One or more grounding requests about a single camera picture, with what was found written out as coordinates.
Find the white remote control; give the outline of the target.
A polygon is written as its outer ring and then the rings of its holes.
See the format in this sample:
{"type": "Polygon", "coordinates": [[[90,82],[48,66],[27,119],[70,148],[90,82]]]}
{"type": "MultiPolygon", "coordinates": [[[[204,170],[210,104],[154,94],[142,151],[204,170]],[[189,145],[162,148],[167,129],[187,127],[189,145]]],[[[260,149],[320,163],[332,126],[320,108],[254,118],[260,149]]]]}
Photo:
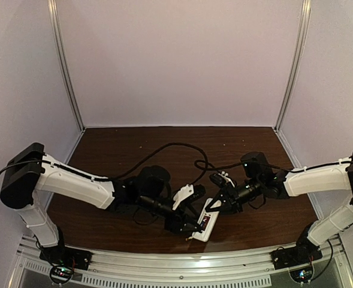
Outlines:
{"type": "Polygon", "coordinates": [[[208,198],[203,206],[198,223],[201,226],[200,232],[193,232],[192,239],[207,242],[219,216],[219,211],[207,212],[206,208],[211,204],[213,198],[208,198]]]}

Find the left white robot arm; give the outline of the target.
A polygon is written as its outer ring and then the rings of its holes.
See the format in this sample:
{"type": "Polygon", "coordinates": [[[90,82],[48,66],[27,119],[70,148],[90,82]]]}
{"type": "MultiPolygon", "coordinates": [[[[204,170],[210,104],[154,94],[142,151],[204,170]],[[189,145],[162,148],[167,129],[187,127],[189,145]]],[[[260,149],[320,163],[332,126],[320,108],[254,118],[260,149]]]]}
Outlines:
{"type": "Polygon", "coordinates": [[[63,248],[64,237],[42,207],[37,191],[48,191],[91,204],[105,211],[138,207],[165,220],[173,233],[201,232],[198,215],[189,201],[205,193],[187,184],[171,195],[170,174],[161,166],[144,167],[137,176],[120,180],[75,169],[46,154],[33,143],[0,171],[0,200],[17,211],[42,248],[63,248]]]}

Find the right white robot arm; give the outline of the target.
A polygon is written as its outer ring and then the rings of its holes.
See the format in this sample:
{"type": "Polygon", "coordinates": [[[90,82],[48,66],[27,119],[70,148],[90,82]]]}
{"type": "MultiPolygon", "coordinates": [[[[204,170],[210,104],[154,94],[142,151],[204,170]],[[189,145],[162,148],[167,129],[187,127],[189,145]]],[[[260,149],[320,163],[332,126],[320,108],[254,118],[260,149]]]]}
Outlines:
{"type": "Polygon", "coordinates": [[[271,256],[277,269],[320,259],[320,245],[353,224],[353,153],[333,163],[286,170],[268,163],[262,152],[249,152],[240,160],[248,180],[236,186],[225,174],[214,173],[210,180],[219,192],[206,212],[233,214],[244,203],[258,197],[289,199],[303,194],[345,190],[352,195],[329,216],[306,226],[294,247],[275,250],[271,256]]]}

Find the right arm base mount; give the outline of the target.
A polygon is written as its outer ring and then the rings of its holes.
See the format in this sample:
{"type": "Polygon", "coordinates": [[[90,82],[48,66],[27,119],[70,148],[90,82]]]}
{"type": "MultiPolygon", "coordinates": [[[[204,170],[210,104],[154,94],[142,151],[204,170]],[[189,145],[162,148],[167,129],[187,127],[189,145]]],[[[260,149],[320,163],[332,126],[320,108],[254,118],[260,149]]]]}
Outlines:
{"type": "Polygon", "coordinates": [[[278,249],[270,253],[275,270],[288,269],[292,281],[298,284],[310,283],[315,278],[314,261],[322,258],[319,248],[310,251],[304,247],[278,249]]]}

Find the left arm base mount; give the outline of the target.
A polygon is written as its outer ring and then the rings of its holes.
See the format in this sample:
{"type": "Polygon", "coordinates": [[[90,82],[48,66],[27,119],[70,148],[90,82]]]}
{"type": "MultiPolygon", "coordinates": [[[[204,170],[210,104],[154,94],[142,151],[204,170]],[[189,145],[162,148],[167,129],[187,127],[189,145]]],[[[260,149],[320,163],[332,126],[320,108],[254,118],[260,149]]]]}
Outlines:
{"type": "Polygon", "coordinates": [[[70,247],[40,248],[40,259],[50,266],[49,278],[59,286],[67,284],[76,270],[87,271],[92,258],[90,251],[70,247]]]}

